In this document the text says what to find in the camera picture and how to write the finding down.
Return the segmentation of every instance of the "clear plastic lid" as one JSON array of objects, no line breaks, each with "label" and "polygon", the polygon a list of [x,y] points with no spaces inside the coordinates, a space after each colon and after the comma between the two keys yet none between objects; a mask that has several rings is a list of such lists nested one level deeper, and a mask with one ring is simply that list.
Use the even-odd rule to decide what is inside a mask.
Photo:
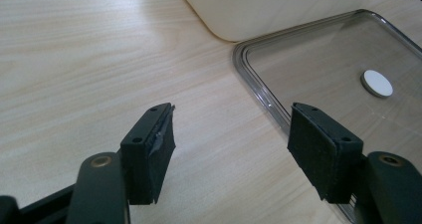
[{"label": "clear plastic lid", "polygon": [[[392,152],[422,171],[422,50],[379,15],[359,10],[247,41],[233,61],[284,132],[291,105],[308,104],[359,136],[364,154]],[[368,70],[391,96],[370,91]]]}]

